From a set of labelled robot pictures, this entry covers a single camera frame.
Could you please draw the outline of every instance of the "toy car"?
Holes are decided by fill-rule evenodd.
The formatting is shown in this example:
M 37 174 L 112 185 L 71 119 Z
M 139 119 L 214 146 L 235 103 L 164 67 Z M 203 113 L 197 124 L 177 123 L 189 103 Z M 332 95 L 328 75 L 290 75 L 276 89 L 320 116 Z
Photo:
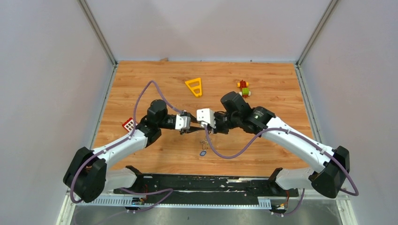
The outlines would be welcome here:
M 241 95 L 242 97 L 249 97 L 252 95 L 252 92 L 249 91 L 249 82 L 246 82 L 244 80 L 241 80 L 239 83 L 237 83 L 237 87 L 240 88 L 240 92 L 239 95 Z

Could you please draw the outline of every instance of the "red and white object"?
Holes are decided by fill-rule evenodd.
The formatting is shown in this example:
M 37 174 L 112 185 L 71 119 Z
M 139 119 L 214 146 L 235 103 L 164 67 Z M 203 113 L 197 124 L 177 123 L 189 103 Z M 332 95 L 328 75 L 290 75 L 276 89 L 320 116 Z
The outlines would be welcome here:
M 132 131 L 134 128 L 134 120 L 133 118 L 128 119 L 125 123 L 122 124 L 122 127 L 124 127 L 124 129 L 126 129 L 127 131 Z

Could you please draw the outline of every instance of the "wood surface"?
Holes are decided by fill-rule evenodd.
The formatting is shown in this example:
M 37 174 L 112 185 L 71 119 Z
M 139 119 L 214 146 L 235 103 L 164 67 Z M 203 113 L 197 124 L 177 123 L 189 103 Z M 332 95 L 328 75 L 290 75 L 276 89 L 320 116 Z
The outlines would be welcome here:
M 202 97 L 195 97 L 184 83 L 198 77 L 202 80 Z M 122 123 L 132 117 L 137 97 L 150 80 L 158 83 L 173 106 L 196 116 L 196 110 L 201 108 L 224 110 L 221 97 L 230 91 L 239 92 L 237 82 L 241 79 L 249 82 L 252 95 L 246 101 L 251 107 L 263 106 L 312 137 L 293 64 L 122 61 L 94 146 L 105 145 L 127 133 Z M 139 102 L 138 121 L 155 99 L 160 96 L 151 84 Z M 221 154 L 230 156 L 239 152 L 252 137 L 236 128 L 229 135 L 211 135 L 211 140 Z M 179 135 L 176 130 L 162 130 L 162 136 L 154 144 L 126 157 L 113 169 L 132 165 L 144 173 L 269 176 L 278 167 L 307 167 L 289 151 L 261 138 L 235 159 L 219 158 L 211 149 L 201 157 L 202 149 L 208 148 L 205 139 L 204 131 Z

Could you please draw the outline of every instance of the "gray floor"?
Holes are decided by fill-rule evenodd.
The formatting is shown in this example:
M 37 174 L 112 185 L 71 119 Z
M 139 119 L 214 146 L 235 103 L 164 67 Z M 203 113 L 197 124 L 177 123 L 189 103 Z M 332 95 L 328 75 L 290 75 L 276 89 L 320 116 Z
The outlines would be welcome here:
M 290 210 L 297 202 L 289 201 Z M 122 211 L 126 210 L 77 206 L 75 222 L 78 225 L 342 225 L 334 200 L 304 200 L 296 214 L 284 218 L 270 215 L 268 210 L 154 208 L 137 214 Z M 118 212 L 122 213 L 106 219 Z

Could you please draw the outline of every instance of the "wooden table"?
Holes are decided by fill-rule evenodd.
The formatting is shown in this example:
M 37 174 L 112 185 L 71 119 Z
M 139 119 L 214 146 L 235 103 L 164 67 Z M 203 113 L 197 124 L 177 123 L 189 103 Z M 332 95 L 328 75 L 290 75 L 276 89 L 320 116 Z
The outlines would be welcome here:
M 184 81 L 201 77 L 202 97 L 195 97 Z M 251 107 L 263 106 L 298 131 L 312 137 L 293 64 L 225 63 L 225 62 L 146 62 L 123 61 L 119 64 L 94 146 L 105 145 L 127 133 L 122 128 L 132 117 L 134 104 L 143 87 L 155 80 L 166 99 L 176 108 L 196 116 L 196 110 L 224 110 L 223 95 L 239 92 L 237 82 L 248 81 L 252 96 L 246 99 Z M 137 120 L 146 115 L 149 104 L 160 99 L 151 85 L 139 103 Z M 229 135 L 211 135 L 213 145 L 221 154 L 234 155 L 253 137 L 239 128 Z M 162 136 L 151 146 L 116 164 L 113 169 L 133 165 L 144 173 L 179 173 L 202 175 L 269 176 L 275 168 L 303 168 L 307 164 L 275 143 L 256 140 L 235 159 L 222 159 L 211 149 L 199 156 L 205 140 L 204 131 L 179 135 L 176 130 L 162 130 Z

